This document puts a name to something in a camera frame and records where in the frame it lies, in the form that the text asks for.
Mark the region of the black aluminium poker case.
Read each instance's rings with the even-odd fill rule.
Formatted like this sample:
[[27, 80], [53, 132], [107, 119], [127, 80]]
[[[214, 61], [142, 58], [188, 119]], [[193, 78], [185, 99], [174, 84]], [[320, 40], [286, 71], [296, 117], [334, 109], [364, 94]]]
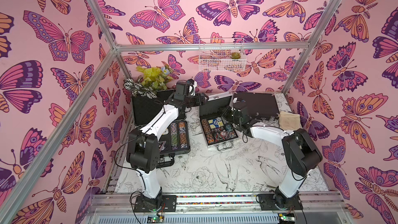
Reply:
[[272, 94], [239, 92], [234, 95], [233, 107], [244, 119], [279, 118], [277, 101]]

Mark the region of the small silver poker case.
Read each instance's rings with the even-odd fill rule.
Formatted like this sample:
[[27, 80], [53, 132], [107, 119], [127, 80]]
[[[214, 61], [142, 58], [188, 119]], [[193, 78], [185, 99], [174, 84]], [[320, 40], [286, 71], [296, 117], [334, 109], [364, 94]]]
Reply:
[[207, 148], [223, 152], [234, 147], [238, 138], [232, 123], [233, 93], [205, 95], [199, 107], [199, 119]]

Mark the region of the large black poker case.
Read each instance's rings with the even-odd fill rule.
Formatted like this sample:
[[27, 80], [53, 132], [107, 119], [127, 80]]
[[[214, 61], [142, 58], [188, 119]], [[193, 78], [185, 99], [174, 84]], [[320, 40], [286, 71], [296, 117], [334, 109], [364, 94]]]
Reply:
[[160, 159], [158, 139], [177, 119], [185, 107], [175, 107], [172, 96], [162, 105], [160, 112], [144, 127], [133, 129], [128, 136], [126, 161], [134, 170], [153, 171]]

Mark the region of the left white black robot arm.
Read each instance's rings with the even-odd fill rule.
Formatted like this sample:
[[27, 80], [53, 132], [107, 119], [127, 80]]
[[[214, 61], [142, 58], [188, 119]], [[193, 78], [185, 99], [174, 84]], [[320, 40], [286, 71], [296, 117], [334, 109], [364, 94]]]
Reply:
[[160, 160], [158, 141], [161, 135], [186, 108], [204, 105], [208, 100], [205, 94], [196, 94], [196, 87], [193, 79], [178, 81], [174, 93], [161, 103], [159, 113], [146, 126], [129, 133], [126, 161], [142, 181], [145, 200], [162, 198], [155, 171]]

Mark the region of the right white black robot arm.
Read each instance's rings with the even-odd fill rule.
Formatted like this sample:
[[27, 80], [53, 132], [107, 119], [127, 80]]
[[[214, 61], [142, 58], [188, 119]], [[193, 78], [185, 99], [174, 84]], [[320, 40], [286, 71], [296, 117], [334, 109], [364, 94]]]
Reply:
[[306, 130], [283, 130], [266, 125], [248, 115], [247, 105], [243, 101], [231, 103], [223, 111], [222, 117], [231, 122], [243, 136], [262, 139], [283, 148], [287, 172], [274, 193], [274, 198], [280, 202], [293, 199], [309, 172], [323, 160], [321, 152]]

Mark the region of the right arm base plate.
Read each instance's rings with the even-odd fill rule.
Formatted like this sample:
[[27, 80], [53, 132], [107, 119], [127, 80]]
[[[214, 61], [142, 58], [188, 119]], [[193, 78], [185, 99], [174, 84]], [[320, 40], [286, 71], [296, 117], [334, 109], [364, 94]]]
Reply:
[[279, 191], [262, 193], [256, 196], [256, 201], [262, 211], [303, 210], [299, 192], [291, 198], [287, 198]]

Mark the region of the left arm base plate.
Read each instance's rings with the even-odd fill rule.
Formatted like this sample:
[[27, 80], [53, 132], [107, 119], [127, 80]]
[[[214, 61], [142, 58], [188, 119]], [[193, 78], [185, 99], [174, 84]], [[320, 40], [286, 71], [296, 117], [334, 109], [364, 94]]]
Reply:
[[161, 198], [150, 199], [138, 196], [133, 204], [133, 209], [137, 213], [153, 212], [175, 212], [177, 206], [176, 195], [164, 195]]

